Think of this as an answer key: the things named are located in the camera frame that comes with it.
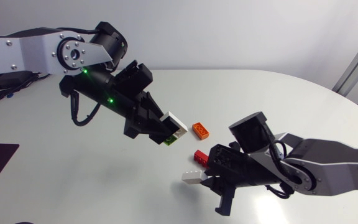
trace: white lego brick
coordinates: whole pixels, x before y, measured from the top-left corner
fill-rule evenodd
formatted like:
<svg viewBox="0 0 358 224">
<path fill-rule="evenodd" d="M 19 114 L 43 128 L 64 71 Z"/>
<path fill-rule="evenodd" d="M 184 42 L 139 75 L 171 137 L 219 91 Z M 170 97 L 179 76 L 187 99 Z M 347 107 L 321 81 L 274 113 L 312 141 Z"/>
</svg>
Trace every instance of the white lego brick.
<svg viewBox="0 0 358 224">
<path fill-rule="evenodd" d="M 175 115 L 173 115 L 173 113 L 171 113 L 170 111 L 168 111 L 167 113 L 165 113 L 160 120 L 163 121 L 165 119 L 167 119 L 168 117 L 171 117 L 173 122 L 175 123 L 175 125 L 179 128 L 179 130 L 175 133 L 173 133 L 173 135 L 176 138 L 180 138 L 182 137 L 184 134 L 186 134 L 188 132 L 187 126 L 185 124 L 183 124 Z"/>
<path fill-rule="evenodd" d="M 189 171 L 183 173 L 181 179 L 187 184 L 199 184 L 201 181 L 208 179 L 208 176 L 204 174 L 204 171 Z"/>
</svg>

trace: red lego brick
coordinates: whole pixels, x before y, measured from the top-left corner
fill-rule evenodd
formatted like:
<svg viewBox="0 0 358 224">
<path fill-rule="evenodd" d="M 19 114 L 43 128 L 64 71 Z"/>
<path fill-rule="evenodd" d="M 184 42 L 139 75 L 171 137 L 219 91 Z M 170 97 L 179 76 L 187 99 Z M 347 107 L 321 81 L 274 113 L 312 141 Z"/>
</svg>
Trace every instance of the red lego brick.
<svg viewBox="0 0 358 224">
<path fill-rule="evenodd" d="M 203 167 L 208 168 L 208 166 L 206 165 L 208 161 L 208 156 L 203 152 L 201 152 L 200 150 L 197 150 L 194 153 L 194 160 L 197 161 L 199 164 L 201 164 Z"/>
<path fill-rule="evenodd" d="M 204 126 L 199 122 L 193 124 L 193 131 L 197 134 L 197 136 L 203 140 L 209 136 L 209 132 L 204 128 Z"/>
</svg>

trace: green lego brick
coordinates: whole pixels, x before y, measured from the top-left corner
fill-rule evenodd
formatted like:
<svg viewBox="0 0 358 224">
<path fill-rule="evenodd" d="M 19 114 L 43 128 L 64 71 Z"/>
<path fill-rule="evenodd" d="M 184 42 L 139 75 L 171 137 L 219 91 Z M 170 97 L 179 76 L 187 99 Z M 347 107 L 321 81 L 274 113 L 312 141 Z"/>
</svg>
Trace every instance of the green lego brick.
<svg viewBox="0 0 358 224">
<path fill-rule="evenodd" d="M 171 135 L 171 137 L 167 138 L 164 143 L 169 146 L 171 145 L 173 142 L 175 142 L 178 138 L 176 138 L 174 135 Z"/>
</svg>

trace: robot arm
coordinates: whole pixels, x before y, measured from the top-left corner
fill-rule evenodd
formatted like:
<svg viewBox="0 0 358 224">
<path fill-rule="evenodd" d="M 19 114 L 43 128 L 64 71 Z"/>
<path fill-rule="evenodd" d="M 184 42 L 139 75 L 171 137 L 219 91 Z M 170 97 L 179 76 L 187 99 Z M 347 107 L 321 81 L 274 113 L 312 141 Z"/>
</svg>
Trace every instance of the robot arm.
<svg viewBox="0 0 358 224">
<path fill-rule="evenodd" d="M 334 141 L 273 136 L 262 112 L 229 127 L 237 142 L 211 148 L 201 184 L 221 196 L 216 211 L 230 215 L 238 187 L 264 185 L 281 198 L 294 192 L 332 196 L 358 190 L 358 149 Z M 292 147 L 281 153 L 276 144 Z M 283 192 L 270 184 L 280 184 Z"/>
<path fill-rule="evenodd" d="M 94 34 L 89 43 L 82 38 L 84 34 Z M 126 118 L 125 135 L 149 134 L 157 144 L 169 145 L 187 132 L 187 127 L 171 114 L 164 116 L 151 94 L 144 91 L 153 81 L 145 65 L 133 61 L 116 76 L 111 75 L 126 51 L 125 38 L 107 22 L 100 22 L 95 30 L 25 30 L 0 37 L 0 74 L 64 75 L 60 90 L 71 97 L 71 117 L 76 125 L 86 125 L 103 105 Z M 84 121 L 76 117 L 78 92 L 98 103 Z"/>
</svg>

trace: white tabletop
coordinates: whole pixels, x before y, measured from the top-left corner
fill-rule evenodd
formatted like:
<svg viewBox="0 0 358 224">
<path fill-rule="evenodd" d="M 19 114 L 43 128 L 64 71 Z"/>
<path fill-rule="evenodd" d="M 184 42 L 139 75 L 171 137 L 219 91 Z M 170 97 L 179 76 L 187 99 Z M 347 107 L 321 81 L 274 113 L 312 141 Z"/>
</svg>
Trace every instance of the white tabletop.
<svg viewBox="0 0 358 224">
<path fill-rule="evenodd" d="M 201 167 L 199 149 L 228 145 L 232 123 L 263 111 L 273 133 L 358 147 L 358 106 L 299 78 L 256 70 L 154 70 L 146 88 L 159 107 L 210 132 L 190 131 L 171 146 L 123 135 L 124 118 L 101 108 L 84 127 L 70 117 L 61 77 L 34 83 L 0 102 L 0 143 L 20 148 L 0 174 L 0 223 L 358 223 L 358 191 L 335 197 L 295 193 L 282 200 L 265 187 L 236 190 L 230 217 L 219 196 L 186 185 Z M 79 119 L 94 102 L 80 96 Z"/>
</svg>

